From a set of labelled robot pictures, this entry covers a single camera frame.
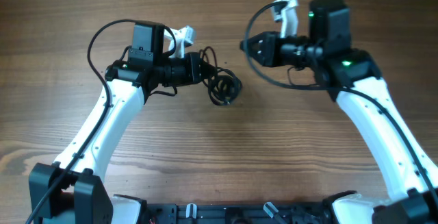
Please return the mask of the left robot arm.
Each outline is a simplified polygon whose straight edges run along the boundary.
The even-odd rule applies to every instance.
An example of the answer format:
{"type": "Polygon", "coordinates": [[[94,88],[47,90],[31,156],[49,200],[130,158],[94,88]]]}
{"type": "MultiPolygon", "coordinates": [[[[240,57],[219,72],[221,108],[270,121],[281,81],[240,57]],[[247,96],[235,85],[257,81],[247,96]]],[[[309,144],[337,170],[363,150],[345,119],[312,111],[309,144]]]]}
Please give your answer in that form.
{"type": "Polygon", "coordinates": [[[74,139],[52,164],[37,164],[29,175],[29,223],[139,223],[145,200],[110,196],[104,179],[128,124],[148,98],[175,96],[180,86],[203,82],[215,67],[188,51],[195,31],[161,23],[133,22],[131,44],[99,74],[102,92],[74,139]]]}

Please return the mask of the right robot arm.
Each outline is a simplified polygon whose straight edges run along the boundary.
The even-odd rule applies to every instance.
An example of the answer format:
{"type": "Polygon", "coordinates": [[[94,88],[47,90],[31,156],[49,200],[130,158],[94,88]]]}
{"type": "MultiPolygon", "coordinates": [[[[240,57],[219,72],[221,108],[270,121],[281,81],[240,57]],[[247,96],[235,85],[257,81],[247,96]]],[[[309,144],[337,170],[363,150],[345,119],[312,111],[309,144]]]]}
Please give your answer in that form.
{"type": "Polygon", "coordinates": [[[262,67],[311,69],[307,91],[325,91],[359,130],[383,176],[388,199],[354,190],[322,202],[321,223],[436,223],[437,165],[416,141],[394,105],[372,56],[352,47],[344,0],[313,0],[309,33],[297,34],[298,0],[267,5],[277,32],[245,33],[241,50],[254,72],[262,67]]]}

